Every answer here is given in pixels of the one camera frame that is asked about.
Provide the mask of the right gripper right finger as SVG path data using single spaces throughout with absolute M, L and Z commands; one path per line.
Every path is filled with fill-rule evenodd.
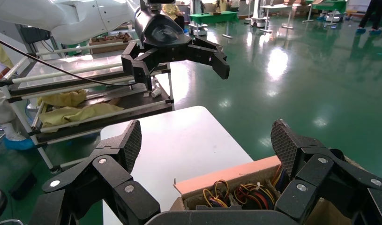
M 382 178 L 347 162 L 341 151 L 273 122 L 273 150 L 290 182 L 275 210 L 303 224 L 319 199 L 332 203 L 354 225 L 382 225 Z

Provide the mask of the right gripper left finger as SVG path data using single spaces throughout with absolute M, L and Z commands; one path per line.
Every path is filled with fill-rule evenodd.
M 76 225 L 99 201 L 124 225 L 147 223 L 160 213 L 160 205 L 131 176 L 141 144 L 138 120 L 130 121 L 122 134 L 102 140 L 86 159 L 43 185 L 29 223 Z

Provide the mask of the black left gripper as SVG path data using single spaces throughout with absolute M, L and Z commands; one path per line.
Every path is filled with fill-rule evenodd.
M 144 49 L 136 42 L 130 42 L 121 55 L 121 62 L 124 73 L 132 75 L 136 83 L 143 83 L 147 91 L 152 91 L 151 72 L 160 63 L 157 59 L 158 48 L 188 45 L 187 60 L 211 66 L 221 79 L 228 79 L 230 66 L 223 47 L 203 37 L 192 40 L 162 10 L 138 9 L 135 13 L 135 31 Z

